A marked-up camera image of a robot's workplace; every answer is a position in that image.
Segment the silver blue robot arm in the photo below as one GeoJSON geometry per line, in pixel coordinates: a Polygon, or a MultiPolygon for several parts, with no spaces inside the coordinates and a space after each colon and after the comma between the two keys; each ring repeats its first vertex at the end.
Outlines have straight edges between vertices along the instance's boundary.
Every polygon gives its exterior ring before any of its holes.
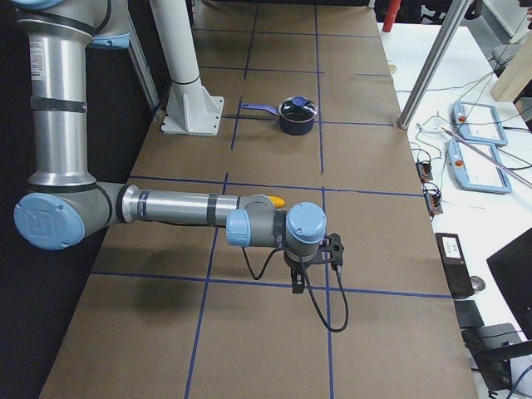
{"type": "Polygon", "coordinates": [[[295,293],[308,268],[323,263],[332,238],[316,204],[289,210],[266,195],[233,196],[142,190],[97,181],[87,169],[86,48],[130,42],[125,1],[17,1],[29,38],[36,172],[14,207],[17,230],[32,245],[62,250],[111,224],[136,221],[212,226],[230,245],[282,252],[295,293]]]}

